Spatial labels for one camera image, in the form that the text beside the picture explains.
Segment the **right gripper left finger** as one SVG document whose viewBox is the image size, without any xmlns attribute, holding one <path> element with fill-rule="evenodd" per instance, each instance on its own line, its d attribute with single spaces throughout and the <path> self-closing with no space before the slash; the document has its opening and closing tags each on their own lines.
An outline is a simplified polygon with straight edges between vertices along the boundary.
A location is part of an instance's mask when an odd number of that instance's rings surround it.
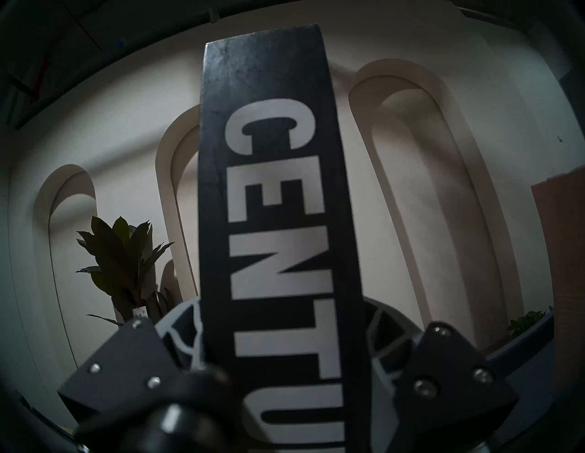
<svg viewBox="0 0 585 453">
<path fill-rule="evenodd" d="M 58 389 L 88 452 L 235 452 L 233 381 L 206 360 L 200 298 L 126 322 Z"/>
</svg>

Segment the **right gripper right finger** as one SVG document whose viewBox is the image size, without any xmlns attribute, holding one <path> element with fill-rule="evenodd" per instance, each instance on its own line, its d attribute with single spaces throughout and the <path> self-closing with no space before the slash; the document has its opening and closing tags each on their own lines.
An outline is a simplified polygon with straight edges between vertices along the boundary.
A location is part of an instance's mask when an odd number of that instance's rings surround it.
<svg viewBox="0 0 585 453">
<path fill-rule="evenodd" d="M 505 422 L 516 390 L 450 324 L 420 329 L 366 298 L 371 452 L 471 452 Z"/>
</svg>

